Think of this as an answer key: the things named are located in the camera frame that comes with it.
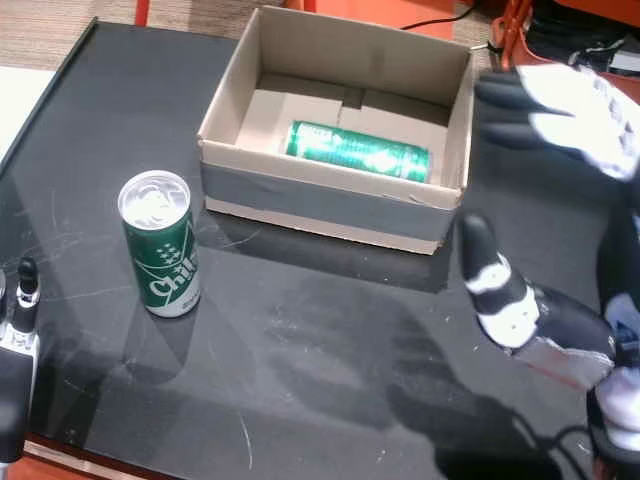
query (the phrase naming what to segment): orange object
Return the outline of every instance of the orange object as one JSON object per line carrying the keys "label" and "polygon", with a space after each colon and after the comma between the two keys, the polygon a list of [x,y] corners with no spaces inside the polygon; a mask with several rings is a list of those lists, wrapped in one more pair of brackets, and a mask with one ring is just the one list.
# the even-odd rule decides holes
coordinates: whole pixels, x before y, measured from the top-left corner
{"label": "orange object", "polygon": [[[286,5],[396,28],[425,20],[455,17],[454,0],[288,0]],[[411,31],[451,39],[453,23],[425,25]]]}
{"label": "orange object", "polygon": [[9,467],[9,480],[89,480],[89,478],[30,457],[24,457]]}
{"label": "orange object", "polygon": [[[531,0],[509,0],[502,17],[491,25],[492,45],[502,48],[500,65],[509,70],[513,65],[536,65],[552,63],[548,58],[539,57],[527,46],[523,24],[530,15]],[[613,73],[600,73],[634,101],[640,103],[640,78],[625,77]]]}
{"label": "orange object", "polygon": [[149,16],[149,2],[150,0],[138,0],[136,4],[135,24],[139,27],[147,26],[147,18]]}
{"label": "orange object", "polygon": [[640,1],[638,0],[555,0],[565,7],[593,13],[618,22],[640,27]]}

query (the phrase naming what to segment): gray tape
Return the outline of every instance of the gray tape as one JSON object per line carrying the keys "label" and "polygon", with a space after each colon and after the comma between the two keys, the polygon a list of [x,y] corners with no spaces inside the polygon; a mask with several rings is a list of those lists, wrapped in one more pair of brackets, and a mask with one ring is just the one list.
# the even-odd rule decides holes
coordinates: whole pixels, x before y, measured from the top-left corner
{"label": "gray tape", "polygon": [[562,348],[549,338],[535,337],[513,358],[558,380],[589,390],[613,369],[600,352]]}
{"label": "gray tape", "polygon": [[259,210],[421,240],[444,238],[453,211],[202,164],[207,196]]}

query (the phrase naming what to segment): white paper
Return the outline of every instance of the white paper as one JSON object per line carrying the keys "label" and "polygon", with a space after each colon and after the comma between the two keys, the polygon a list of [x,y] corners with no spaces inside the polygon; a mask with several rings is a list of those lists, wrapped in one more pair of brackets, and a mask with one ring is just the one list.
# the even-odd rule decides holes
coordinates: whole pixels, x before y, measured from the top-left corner
{"label": "white paper", "polygon": [[0,67],[0,165],[54,73]]}

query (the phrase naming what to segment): chilsung logo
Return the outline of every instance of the chilsung logo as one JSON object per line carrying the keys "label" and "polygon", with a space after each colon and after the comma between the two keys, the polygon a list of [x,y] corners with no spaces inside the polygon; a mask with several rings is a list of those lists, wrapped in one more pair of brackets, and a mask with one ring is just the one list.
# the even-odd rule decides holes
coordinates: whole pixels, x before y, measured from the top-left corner
{"label": "chilsung logo", "polygon": [[138,268],[147,275],[149,296],[155,297],[161,305],[168,305],[180,297],[196,274],[198,264],[193,244],[193,230],[189,222],[185,228],[182,245],[168,242],[156,248],[153,252],[155,265],[135,260]]}

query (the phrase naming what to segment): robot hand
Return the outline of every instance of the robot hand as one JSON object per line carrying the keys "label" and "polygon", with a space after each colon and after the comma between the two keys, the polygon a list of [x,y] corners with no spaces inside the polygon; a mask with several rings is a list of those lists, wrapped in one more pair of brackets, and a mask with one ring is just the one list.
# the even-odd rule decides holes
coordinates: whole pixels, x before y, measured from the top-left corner
{"label": "robot hand", "polygon": [[526,280],[499,253],[482,216],[463,214],[459,228],[463,278],[482,331],[514,358],[589,389],[598,478],[640,478],[640,365],[633,363],[639,357],[621,354],[624,339],[595,312]]}
{"label": "robot hand", "polygon": [[482,331],[506,353],[588,389],[613,368],[609,324],[577,301],[526,280],[480,215],[459,221],[462,273]]}
{"label": "robot hand", "polygon": [[519,66],[476,83],[478,98],[528,111],[528,122],[489,123],[481,131],[512,148],[571,149],[605,175],[631,181],[640,159],[640,107],[588,69]]}

